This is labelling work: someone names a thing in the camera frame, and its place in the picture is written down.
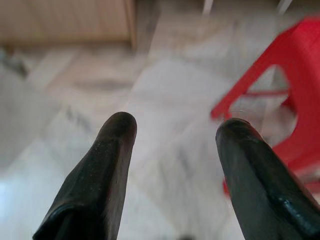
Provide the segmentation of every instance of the wooden cabinet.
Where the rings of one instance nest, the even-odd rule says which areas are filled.
[[[0,0],[0,44],[130,41],[134,0]]]

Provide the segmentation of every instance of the metal leg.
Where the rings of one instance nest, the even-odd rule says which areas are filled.
[[[277,11],[279,14],[284,14],[285,11],[288,9],[288,7],[290,6],[291,2],[293,0],[281,0],[278,4],[278,7],[277,7]]]
[[[203,6],[203,15],[209,15],[211,12],[212,5],[214,3],[214,0],[204,0],[204,6]]]

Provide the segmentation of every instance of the black plastic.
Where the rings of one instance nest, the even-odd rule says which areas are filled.
[[[246,240],[320,240],[319,205],[248,122],[224,122],[216,144]]]
[[[118,112],[66,177],[34,240],[116,240],[136,138],[133,116]]]

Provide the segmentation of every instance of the red plastic stool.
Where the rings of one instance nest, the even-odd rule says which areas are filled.
[[[273,150],[301,176],[320,165],[320,18],[306,18],[281,33],[212,109],[211,117],[229,118],[231,104],[241,95],[279,94],[247,92],[272,65],[281,67],[288,81],[288,98],[283,105],[297,114],[292,135]],[[320,192],[320,184],[313,184],[312,191]]]

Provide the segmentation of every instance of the floor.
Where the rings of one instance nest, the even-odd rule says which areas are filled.
[[[221,120],[209,112],[279,32],[320,10],[297,0],[279,16],[277,4],[215,0],[202,17],[201,1],[141,0],[137,52],[117,44],[18,50],[26,76],[0,66],[3,239],[31,239],[102,124],[127,111],[138,132],[118,239],[242,240],[221,188]],[[270,69],[253,88],[281,86],[277,75]],[[273,143],[289,130],[270,130],[270,109],[241,101],[234,114]]]

